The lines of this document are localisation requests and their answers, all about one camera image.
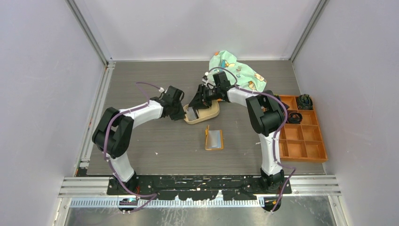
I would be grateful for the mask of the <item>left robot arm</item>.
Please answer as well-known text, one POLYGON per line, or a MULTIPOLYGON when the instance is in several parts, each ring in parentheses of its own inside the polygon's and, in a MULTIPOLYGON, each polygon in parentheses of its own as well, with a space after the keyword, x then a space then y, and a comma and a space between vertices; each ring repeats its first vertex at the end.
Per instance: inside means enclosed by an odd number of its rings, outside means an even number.
POLYGON ((128 159, 127 149, 134 128, 160 118, 184 119, 181 101, 184 92, 173 86, 161 91, 158 97, 151 97, 144 104, 129 109, 109 107, 103 113, 94 133, 92 142, 103 153, 103 158, 119 183, 119 189, 132 194, 138 186, 137 173, 128 159))

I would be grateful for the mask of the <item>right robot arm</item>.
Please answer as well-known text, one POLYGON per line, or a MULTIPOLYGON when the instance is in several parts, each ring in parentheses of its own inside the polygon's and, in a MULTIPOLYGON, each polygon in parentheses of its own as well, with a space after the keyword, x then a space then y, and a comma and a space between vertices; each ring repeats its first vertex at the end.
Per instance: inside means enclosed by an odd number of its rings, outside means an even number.
POLYGON ((199 111, 208 109, 212 102, 221 99, 246 107, 250 124, 259 135, 262 165, 260 187, 266 193, 275 192, 284 183, 284 170, 279 155, 279 132, 286 119, 284 105, 268 90, 264 93, 249 91, 231 84, 226 72, 213 74, 214 85, 201 84, 188 104, 189 110, 199 116, 199 111))

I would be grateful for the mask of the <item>orange leather card holder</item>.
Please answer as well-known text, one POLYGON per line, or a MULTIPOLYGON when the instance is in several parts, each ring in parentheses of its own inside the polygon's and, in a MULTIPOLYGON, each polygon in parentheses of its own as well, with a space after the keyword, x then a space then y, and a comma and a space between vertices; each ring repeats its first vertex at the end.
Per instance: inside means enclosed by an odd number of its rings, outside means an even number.
POLYGON ((219 130, 210 130, 210 125, 207 125, 205 130, 205 150, 223 150, 223 132, 219 130))

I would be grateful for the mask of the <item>credit card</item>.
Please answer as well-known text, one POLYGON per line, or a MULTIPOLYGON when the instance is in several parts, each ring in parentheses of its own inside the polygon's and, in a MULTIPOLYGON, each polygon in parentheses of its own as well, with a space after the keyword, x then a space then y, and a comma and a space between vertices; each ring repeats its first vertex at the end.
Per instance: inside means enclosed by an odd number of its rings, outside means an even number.
POLYGON ((199 118, 198 110, 194 109, 193 107, 188 107, 186 109, 186 118, 187 121, 194 121, 199 118))

